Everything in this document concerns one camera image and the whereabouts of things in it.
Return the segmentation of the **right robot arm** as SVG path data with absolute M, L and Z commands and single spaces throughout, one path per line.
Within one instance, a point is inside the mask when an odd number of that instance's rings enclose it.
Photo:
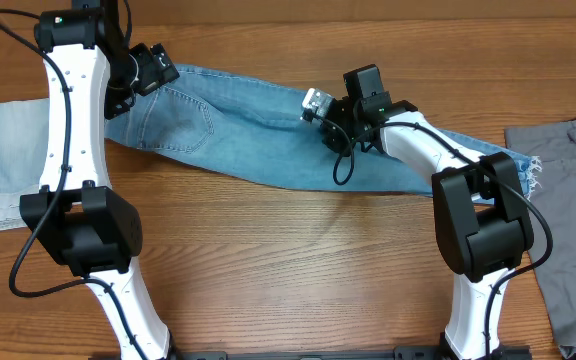
M 412 103 L 392 101 L 371 64 L 344 74 L 341 99 L 311 88 L 305 121 L 321 121 L 323 142 L 340 158 L 376 149 L 431 186 L 437 245 L 454 274 L 452 310 L 438 344 L 399 346 L 396 359 L 529 359 L 527 346 L 500 342 L 505 278 L 534 235 L 519 174 L 504 152 L 485 155 L 429 124 Z

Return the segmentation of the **blue denim jeans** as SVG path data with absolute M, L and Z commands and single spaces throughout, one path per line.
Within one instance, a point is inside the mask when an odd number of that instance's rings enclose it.
M 428 179 L 376 150 L 336 161 L 301 120 L 303 90 L 194 65 L 107 121 L 121 145 L 291 190 L 431 193 Z

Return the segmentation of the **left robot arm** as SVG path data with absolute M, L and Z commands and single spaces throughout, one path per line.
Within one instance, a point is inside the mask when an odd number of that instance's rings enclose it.
M 176 359 L 168 327 L 143 279 L 143 232 L 134 206 L 113 191 L 104 126 L 127 113 L 137 95 L 178 78 L 161 45 L 129 45 L 115 1 L 75 1 L 46 11 L 34 27 L 49 84 L 45 164 L 36 193 L 19 210 L 72 286 L 95 295 L 117 337 L 122 359 Z

